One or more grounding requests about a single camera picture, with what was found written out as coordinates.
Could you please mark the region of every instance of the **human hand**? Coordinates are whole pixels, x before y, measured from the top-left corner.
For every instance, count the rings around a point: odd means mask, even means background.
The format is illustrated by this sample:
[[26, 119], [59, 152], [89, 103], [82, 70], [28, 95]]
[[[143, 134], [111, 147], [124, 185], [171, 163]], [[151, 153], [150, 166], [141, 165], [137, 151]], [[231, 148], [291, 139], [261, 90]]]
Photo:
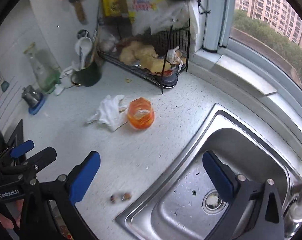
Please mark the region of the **human hand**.
[[[21, 210], [22, 210], [22, 205], [23, 204], [24, 204], [24, 200], [23, 199], [19, 199], [19, 200], [16, 201], [16, 206], [17, 206], [17, 209], [18, 209], [18, 211], [20, 213], [20, 215], [16, 219], [16, 224], [19, 227], [20, 227]], [[6, 229], [13, 229], [13, 227], [14, 227], [12, 221], [10, 219], [6, 218], [2, 214], [0, 214], [0, 223]]]

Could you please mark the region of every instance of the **apartment building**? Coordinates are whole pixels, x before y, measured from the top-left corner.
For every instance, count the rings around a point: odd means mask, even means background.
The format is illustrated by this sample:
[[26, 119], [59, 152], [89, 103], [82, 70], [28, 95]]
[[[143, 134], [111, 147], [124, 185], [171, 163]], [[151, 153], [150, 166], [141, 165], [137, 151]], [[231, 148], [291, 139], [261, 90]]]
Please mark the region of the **apartment building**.
[[235, 8], [267, 22], [271, 28], [302, 48], [302, 20], [286, 0], [236, 0]]

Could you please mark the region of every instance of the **white tiled wall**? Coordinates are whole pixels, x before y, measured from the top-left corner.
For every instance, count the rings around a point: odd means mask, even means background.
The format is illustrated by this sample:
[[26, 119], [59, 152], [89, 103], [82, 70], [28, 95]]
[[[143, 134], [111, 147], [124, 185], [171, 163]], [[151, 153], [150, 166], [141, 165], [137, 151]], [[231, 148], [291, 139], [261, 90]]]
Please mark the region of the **white tiled wall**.
[[35, 83], [32, 68], [23, 51], [35, 42], [38, 49], [48, 50], [32, 12], [29, 0], [20, 0], [0, 26], [0, 72], [10, 85], [0, 87], [0, 129], [21, 101], [24, 86]]
[[61, 68], [78, 62], [74, 45], [79, 30], [89, 31], [92, 37], [97, 23], [99, 0], [82, 0], [88, 24], [82, 25], [68, 0], [30, 0], [40, 30]]

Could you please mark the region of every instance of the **faucet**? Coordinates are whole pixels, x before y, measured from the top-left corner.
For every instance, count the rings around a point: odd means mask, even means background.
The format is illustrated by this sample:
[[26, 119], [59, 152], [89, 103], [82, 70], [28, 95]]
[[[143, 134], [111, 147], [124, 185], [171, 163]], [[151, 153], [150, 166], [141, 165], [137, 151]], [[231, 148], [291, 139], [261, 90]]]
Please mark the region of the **faucet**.
[[291, 194], [298, 193], [296, 202], [291, 204], [284, 216], [285, 237], [292, 237], [302, 225], [302, 180], [293, 184]]

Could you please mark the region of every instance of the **orange plastic cup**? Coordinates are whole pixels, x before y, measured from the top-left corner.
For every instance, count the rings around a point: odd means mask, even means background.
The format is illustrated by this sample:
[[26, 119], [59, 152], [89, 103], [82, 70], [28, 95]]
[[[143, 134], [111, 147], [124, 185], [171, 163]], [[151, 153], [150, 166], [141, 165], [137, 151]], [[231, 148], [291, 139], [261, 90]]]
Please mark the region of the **orange plastic cup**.
[[137, 129], [146, 129], [154, 121], [154, 111], [151, 102], [145, 98], [133, 100], [128, 109], [128, 120]]

